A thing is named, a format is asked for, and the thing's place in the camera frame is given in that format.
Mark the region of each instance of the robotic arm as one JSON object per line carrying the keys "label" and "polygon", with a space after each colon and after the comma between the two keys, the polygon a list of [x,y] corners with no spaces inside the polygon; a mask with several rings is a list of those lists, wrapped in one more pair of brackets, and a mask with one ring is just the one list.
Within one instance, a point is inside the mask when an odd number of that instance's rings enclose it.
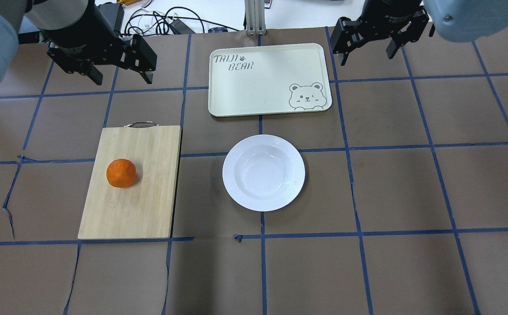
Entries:
{"label": "robotic arm", "polygon": [[113,64],[138,72],[152,83],[156,54],[138,34],[115,36],[94,0],[0,0],[0,82],[18,49],[22,16],[52,43],[48,56],[66,73],[78,72],[102,84],[96,64]]}
{"label": "robotic arm", "polygon": [[423,6],[421,2],[366,0],[357,20],[341,17],[330,40],[332,51],[343,54],[342,66],[356,48],[386,38],[392,39],[386,48],[392,59],[398,48],[420,39],[430,19],[428,13],[434,24],[430,37],[437,30],[451,42],[472,42],[508,26],[508,0],[423,0]]}

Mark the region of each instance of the orange fruit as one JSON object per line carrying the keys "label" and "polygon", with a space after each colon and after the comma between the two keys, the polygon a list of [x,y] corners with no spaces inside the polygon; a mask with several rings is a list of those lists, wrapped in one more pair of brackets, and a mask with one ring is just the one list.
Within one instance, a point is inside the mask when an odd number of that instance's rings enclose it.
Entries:
{"label": "orange fruit", "polygon": [[134,184],[138,174],[135,165],[126,159],[112,161],[106,169],[106,179],[114,187],[126,188]]}

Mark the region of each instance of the cartoon bear face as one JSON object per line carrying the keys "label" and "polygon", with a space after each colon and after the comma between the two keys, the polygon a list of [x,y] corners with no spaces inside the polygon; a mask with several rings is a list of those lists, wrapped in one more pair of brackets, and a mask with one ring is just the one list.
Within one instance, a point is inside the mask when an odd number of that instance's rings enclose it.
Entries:
{"label": "cartoon bear face", "polygon": [[289,91],[291,91],[289,105],[295,110],[315,109],[317,107],[324,109],[324,105],[326,105],[326,97],[322,93],[322,84],[318,82],[307,86],[291,84]]}

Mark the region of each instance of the wooden cutting board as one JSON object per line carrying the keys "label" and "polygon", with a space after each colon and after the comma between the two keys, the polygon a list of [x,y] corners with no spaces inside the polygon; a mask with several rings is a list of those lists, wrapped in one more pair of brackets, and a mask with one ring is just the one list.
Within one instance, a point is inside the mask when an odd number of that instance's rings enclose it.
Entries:
{"label": "wooden cutting board", "polygon": [[[170,237],[181,134],[180,126],[102,129],[79,239]],[[135,184],[108,183],[106,168],[116,159],[135,164]]]}

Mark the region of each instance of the metal handle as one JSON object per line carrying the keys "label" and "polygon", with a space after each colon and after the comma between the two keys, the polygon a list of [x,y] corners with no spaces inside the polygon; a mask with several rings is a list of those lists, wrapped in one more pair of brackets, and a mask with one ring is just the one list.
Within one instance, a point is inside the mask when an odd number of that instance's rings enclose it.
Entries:
{"label": "metal handle", "polygon": [[154,126],[160,126],[160,124],[154,123],[154,122],[135,122],[132,124],[127,124],[124,127],[130,127],[130,128],[147,128],[147,127],[154,127]]}

